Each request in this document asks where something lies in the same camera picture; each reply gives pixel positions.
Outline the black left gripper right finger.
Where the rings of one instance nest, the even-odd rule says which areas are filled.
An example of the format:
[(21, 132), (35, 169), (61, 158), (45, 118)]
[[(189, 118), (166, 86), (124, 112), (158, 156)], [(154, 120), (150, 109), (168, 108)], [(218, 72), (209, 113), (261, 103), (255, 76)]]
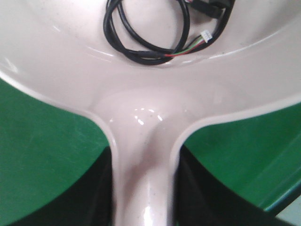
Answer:
[(276, 215), (301, 194), (297, 185), (271, 210), (250, 203), (212, 175), (184, 145), (175, 177), (177, 226), (288, 226)]

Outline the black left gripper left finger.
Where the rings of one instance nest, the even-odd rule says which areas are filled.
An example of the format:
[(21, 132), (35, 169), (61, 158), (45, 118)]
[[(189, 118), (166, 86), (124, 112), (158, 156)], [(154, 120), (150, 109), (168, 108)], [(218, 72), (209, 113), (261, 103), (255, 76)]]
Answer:
[(111, 150), (104, 148), (92, 166), (53, 201), (14, 222), (15, 226), (112, 225)]

